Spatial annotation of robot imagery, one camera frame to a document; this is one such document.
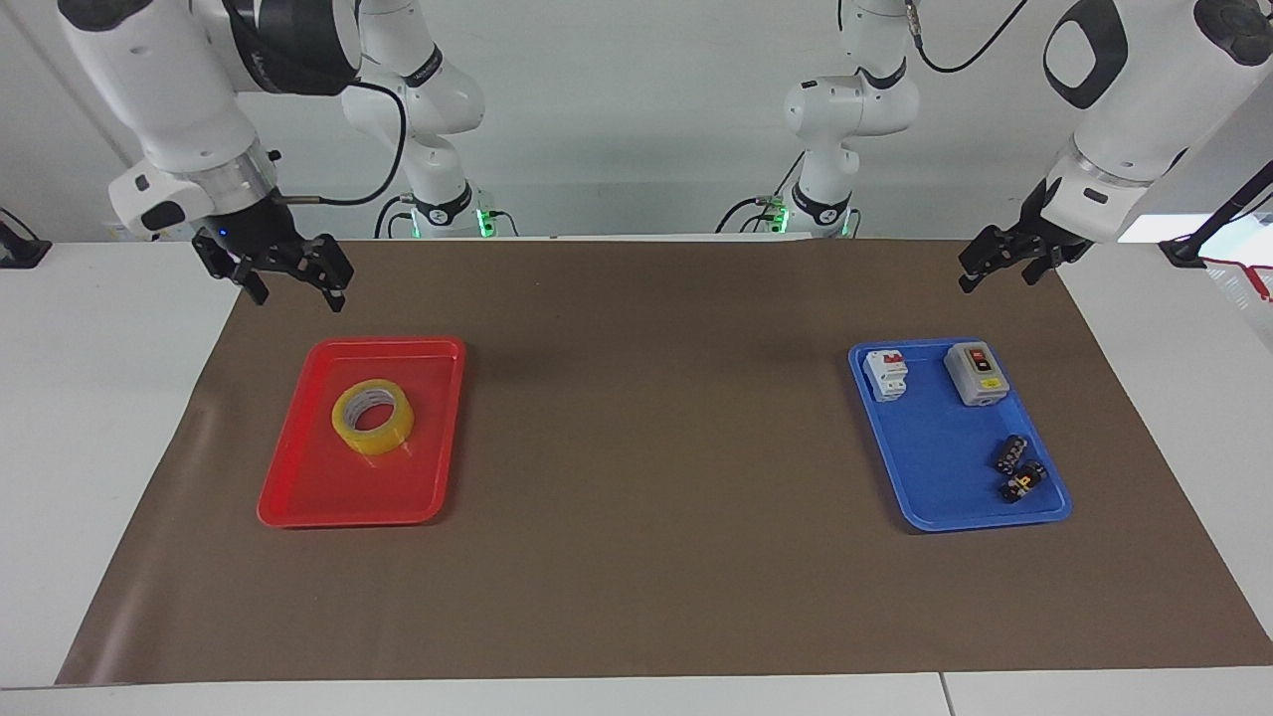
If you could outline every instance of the tape roll core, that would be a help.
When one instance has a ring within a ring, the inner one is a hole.
[[[376,428],[358,429],[358,419],[378,405],[392,405],[393,413]],[[331,409],[331,424],[354,452],[383,455],[406,442],[411,428],[415,427],[415,414],[397,383],[370,380],[341,394]]]

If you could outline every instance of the plastic tray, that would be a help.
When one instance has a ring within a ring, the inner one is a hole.
[[[901,513],[928,533],[1064,520],[1072,511],[1069,492],[1017,391],[985,408],[969,408],[960,401],[942,358],[951,345],[975,340],[979,339],[867,343],[849,352],[849,369]],[[876,401],[862,371],[866,354],[882,349],[900,350],[910,369],[906,394],[892,403]],[[998,363],[1011,383],[1003,361]],[[992,462],[1013,433],[1030,441],[1025,459],[1048,468],[1048,480],[1020,502],[1009,503],[998,493],[1007,478]]]
[[[460,412],[465,344],[453,338],[362,338],[309,352],[261,490],[257,516],[274,527],[415,525],[446,499]],[[377,457],[349,448],[331,408],[349,386],[396,382],[415,412],[402,447]]]

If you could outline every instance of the white wall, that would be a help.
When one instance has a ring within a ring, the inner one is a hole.
[[[863,171],[855,203],[866,213],[863,234],[971,236],[987,223],[1012,222],[1018,201],[1080,118],[1048,88],[1040,60],[1048,32],[1071,1],[1031,3],[1001,43],[961,75],[934,75],[914,62],[923,93],[917,125],[857,147]],[[42,94],[28,121],[6,116],[0,124],[5,154],[15,143],[62,147],[56,147],[52,162],[60,167],[56,176],[25,181],[6,167],[0,197],[24,215],[56,223],[61,237],[83,237],[109,220],[104,186],[121,168],[109,148],[134,159],[136,143],[88,90],[57,31],[53,3],[0,0],[5,3],[52,68],[43,75],[5,71],[6,98],[15,92]],[[938,61],[966,57],[1013,4],[925,4],[929,52]],[[845,69],[834,0],[424,5],[447,56],[488,96],[486,122],[456,144],[475,182],[516,213],[523,233],[710,231],[735,200],[771,190],[798,153],[782,122],[787,89]],[[13,47],[0,46],[0,61],[11,61]],[[75,121],[83,132],[52,127],[50,117],[74,104],[51,96],[48,78],[57,75],[81,97],[83,121]],[[242,102],[265,144],[284,152],[288,192],[360,195],[388,167],[387,150],[350,129],[335,99],[253,94]],[[1147,120],[1152,111],[1146,108]],[[1267,161],[1268,117],[1273,84],[1146,206],[1213,209]],[[98,126],[97,140],[88,139],[92,125]],[[66,136],[98,150],[71,153]],[[19,195],[14,185],[24,181],[38,183],[38,190]],[[396,186],[406,190],[405,181]],[[70,203],[83,208],[74,218],[61,217]],[[307,233],[367,236],[377,209],[295,213]]]

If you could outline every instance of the blue tray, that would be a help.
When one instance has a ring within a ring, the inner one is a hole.
[[[1073,507],[1069,492],[1017,391],[985,408],[967,408],[960,401],[942,358],[951,345],[975,340],[863,343],[849,352],[849,369],[901,513],[925,533],[1064,520]],[[882,349],[900,350],[910,369],[906,394],[892,403],[876,401],[862,371],[866,354]],[[995,452],[1013,433],[1030,441],[1025,459],[1048,468],[1048,479],[1017,503],[999,496],[998,488],[1007,478],[993,468]]]

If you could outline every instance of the brown mat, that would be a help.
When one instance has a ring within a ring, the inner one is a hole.
[[[957,251],[351,243],[341,316],[274,280],[234,308],[59,683],[1273,662],[1060,282],[965,297]],[[257,522],[309,348],[404,334],[471,349],[442,517]],[[1068,521],[901,520],[844,354],[947,335],[998,349]]]

